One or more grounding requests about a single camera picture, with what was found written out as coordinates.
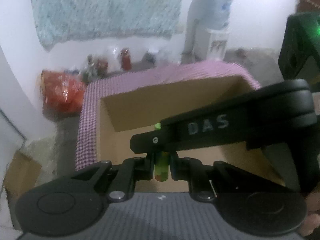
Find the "checkered fabric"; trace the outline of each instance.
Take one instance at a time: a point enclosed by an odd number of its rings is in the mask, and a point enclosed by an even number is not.
[[[226,76],[241,76],[253,89],[260,88],[260,84],[242,66],[212,60],[187,65],[156,67],[143,72],[127,72],[91,83],[85,91],[80,116],[76,169],[82,169],[97,161],[96,115],[99,98],[146,86]]]

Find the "finger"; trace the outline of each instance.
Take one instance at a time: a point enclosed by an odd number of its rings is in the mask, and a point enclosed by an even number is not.
[[[317,186],[313,189],[312,193],[320,192],[320,181],[318,182]]]
[[[310,193],[306,198],[307,209],[311,212],[320,210],[320,192]]]
[[[306,218],[302,226],[299,229],[299,233],[302,236],[308,236],[312,234],[315,228],[320,227],[320,216],[318,214],[312,214]]]

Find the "cardboard box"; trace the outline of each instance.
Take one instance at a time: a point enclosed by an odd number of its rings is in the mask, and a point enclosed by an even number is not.
[[[136,155],[130,150],[132,135],[154,130],[164,118],[230,99],[251,90],[242,77],[207,78],[161,84],[100,99],[97,113],[97,159],[121,164]],[[261,150],[246,151],[245,143],[178,152],[212,165],[222,160],[256,175],[282,183]],[[185,181],[139,181],[136,191],[188,191]]]
[[[13,156],[4,178],[4,187],[14,197],[32,189],[39,177],[41,165],[19,151]]]

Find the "circular pad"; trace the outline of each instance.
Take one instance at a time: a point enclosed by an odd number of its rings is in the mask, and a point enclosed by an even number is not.
[[[48,214],[62,214],[75,205],[75,198],[67,193],[50,193],[39,199],[38,207]]]
[[[256,236],[279,236],[297,229],[307,215],[299,193],[222,193],[217,208],[240,231]]]
[[[67,236],[94,224],[104,205],[95,192],[30,191],[17,202],[16,215],[21,228],[41,236]]]

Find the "ribbed mat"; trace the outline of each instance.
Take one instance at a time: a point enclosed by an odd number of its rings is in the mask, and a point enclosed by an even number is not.
[[[214,205],[199,203],[188,193],[135,193],[111,204],[105,215],[83,232],[60,238],[25,234],[21,240],[302,240],[296,233],[263,238],[228,225]]]

